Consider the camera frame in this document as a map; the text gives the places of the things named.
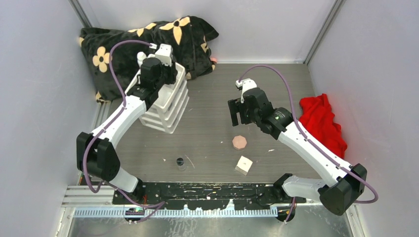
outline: white wall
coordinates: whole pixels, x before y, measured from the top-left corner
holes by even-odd
[[[374,237],[418,236],[418,42],[419,1],[348,0],[309,65],[380,194],[362,206]]]
[[[97,104],[66,0],[0,3],[0,236],[49,237]]]
[[[93,25],[129,30],[195,15],[219,62],[303,62],[335,0],[80,0]]]

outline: small cube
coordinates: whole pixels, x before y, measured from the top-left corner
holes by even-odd
[[[237,151],[243,150],[246,147],[247,143],[248,142],[246,141],[246,138],[243,136],[235,136],[233,138],[233,147]]]
[[[247,175],[252,164],[253,164],[253,161],[242,156],[240,157],[240,160],[236,165],[236,170],[244,175]]]

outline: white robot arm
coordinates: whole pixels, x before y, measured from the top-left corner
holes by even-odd
[[[150,48],[155,50],[157,46],[152,44]],[[82,132],[77,137],[77,168],[80,171],[83,170],[83,156],[88,143],[100,131],[104,131],[98,136],[92,149],[88,151],[89,173],[119,189],[142,197],[142,181],[121,167],[115,149],[125,132],[157,100],[159,90],[163,85],[175,83],[176,66],[183,67],[173,61],[172,47],[167,44],[161,44],[159,49],[148,57],[140,52],[137,58],[140,70],[125,90],[126,104],[122,103],[102,125],[90,134]]]
[[[351,170],[363,180],[366,179],[366,169],[360,164],[352,166],[336,156],[298,122],[307,138],[302,136],[292,114],[284,108],[273,108],[265,92],[258,88],[252,79],[236,81],[236,87],[242,91],[241,97],[228,102],[233,126],[238,125],[237,113],[239,113],[242,124],[256,123],[262,132],[270,134],[274,139],[293,149],[322,178],[306,179],[285,174],[274,183],[274,187],[278,189],[278,196],[288,195],[318,200],[332,213],[342,215],[362,194],[364,185],[340,167],[336,167],[307,140],[311,140],[341,167]]]

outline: red cloth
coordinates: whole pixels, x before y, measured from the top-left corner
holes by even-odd
[[[340,125],[333,122],[335,115],[332,113],[327,95],[303,98],[300,105],[303,114],[299,121],[305,129],[335,155],[343,159],[348,145],[342,139]]]

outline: pink hexagon block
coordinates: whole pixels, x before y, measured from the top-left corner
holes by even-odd
[[[233,138],[233,147],[237,151],[243,150],[246,147],[247,143],[248,142],[246,141],[246,138],[243,136],[235,136]]]

